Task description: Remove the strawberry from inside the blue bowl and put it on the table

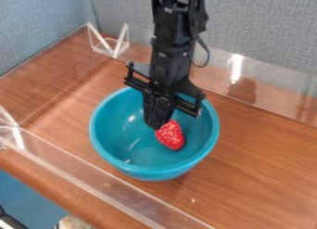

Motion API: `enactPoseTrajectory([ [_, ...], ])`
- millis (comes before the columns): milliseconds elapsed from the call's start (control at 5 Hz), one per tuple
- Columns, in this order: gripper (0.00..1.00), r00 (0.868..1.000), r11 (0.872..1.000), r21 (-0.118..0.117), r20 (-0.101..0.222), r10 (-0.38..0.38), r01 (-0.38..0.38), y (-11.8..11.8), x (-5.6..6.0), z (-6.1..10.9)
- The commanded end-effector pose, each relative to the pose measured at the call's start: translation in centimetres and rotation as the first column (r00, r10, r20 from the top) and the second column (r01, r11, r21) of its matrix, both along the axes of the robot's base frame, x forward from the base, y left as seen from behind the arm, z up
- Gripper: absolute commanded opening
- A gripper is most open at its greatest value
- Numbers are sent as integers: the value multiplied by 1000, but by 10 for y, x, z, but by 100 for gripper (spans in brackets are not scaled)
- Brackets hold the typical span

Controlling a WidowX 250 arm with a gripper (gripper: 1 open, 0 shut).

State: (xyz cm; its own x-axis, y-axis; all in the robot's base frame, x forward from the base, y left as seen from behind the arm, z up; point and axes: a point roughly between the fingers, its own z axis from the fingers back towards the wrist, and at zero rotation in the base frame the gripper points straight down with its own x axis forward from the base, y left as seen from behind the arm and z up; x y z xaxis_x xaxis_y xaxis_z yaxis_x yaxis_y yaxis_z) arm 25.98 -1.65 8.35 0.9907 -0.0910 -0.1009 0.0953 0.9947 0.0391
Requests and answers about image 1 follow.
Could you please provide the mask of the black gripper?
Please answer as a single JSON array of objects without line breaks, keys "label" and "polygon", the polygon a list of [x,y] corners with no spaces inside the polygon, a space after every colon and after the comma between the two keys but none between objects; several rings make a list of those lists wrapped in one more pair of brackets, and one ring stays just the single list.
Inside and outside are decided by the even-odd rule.
[{"label": "black gripper", "polygon": [[154,130],[170,121],[177,109],[194,117],[201,114],[206,95],[190,81],[194,47],[194,42],[176,47],[154,45],[149,65],[126,63],[126,85],[142,92],[144,119]]}]

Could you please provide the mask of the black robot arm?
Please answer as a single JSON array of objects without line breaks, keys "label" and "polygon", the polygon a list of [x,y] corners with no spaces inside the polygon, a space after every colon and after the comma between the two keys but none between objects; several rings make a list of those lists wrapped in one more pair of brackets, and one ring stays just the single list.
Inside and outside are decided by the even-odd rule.
[{"label": "black robot arm", "polygon": [[198,116],[205,93],[190,81],[194,47],[208,29],[205,0],[152,0],[156,23],[152,62],[126,64],[126,85],[142,92],[144,120],[160,129],[176,110]]}]

